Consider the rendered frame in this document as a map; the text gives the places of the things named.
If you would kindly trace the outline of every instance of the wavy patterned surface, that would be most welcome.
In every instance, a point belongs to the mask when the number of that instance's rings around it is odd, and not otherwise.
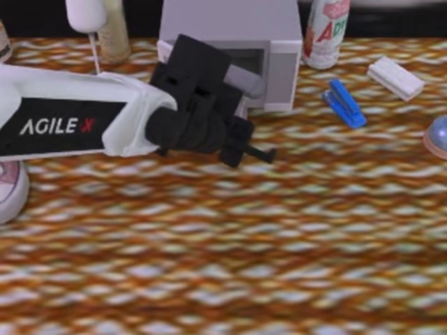
[[[87,40],[17,40],[15,64],[93,71]],[[30,161],[0,230],[0,334],[447,334],[447,163],[421,136],[445,112],[443,40],[348,40],[303,67],[296,114],[259,115],[274,165],[212,156]],[[104,69],[147,80],[154,41]],[[381,54],[427,82],[411,103],[365,76]],[[321,102],[340,77],[368,118]]]

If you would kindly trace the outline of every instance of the white bottle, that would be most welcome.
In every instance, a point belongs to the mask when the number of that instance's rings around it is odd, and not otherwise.
[[[119,64],[131,54],[129,35],[122,0],[103,0],[107,23],[98,30],[101,60],[104,63]]]
[[[13,55],[13,47],[9,41],[5,26],[0,20],[0,63],[6,62]]]
[[[314,0],[303,52],[308,66],[323,70],[338,62],[350,5],[350,0]]]

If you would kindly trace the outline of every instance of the black background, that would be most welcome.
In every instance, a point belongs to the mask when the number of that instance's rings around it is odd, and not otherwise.
[[[447,0],[437,5],[423,5],[423,2],[410,8],[353,6],[346,35],[446,37]],[[163,0],[124,0],[124,5],[130,37],[158,37]],[[300,4],[303,26],[309,7],[308,3]],[[81,36],[68,25],[64,0],[0,0],[0,18],[10,37]]]

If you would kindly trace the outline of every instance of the table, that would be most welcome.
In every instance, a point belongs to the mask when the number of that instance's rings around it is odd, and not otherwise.
[[[104,69],[148,80],[154,42]],[[87,39],[14,44],[14,64],[94,70]],[[421,142],[446,111],[446,47],[347,40],[332,70],[303,66],[295,115],[251,117],[273,165],[30,161],[29,204],[0,229],[0,334],[447,334],[447,163]],[[403,103],[368,79],[382,54],[424,93]],[[366,127],[319,98],[334,77]]]

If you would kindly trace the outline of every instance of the blue clip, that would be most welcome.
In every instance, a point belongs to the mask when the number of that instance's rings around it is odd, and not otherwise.
[[[330,90],[321,97],[349,128],[360,128],[366,124],[366,117],[346,87],[338,79],[330,81]]]

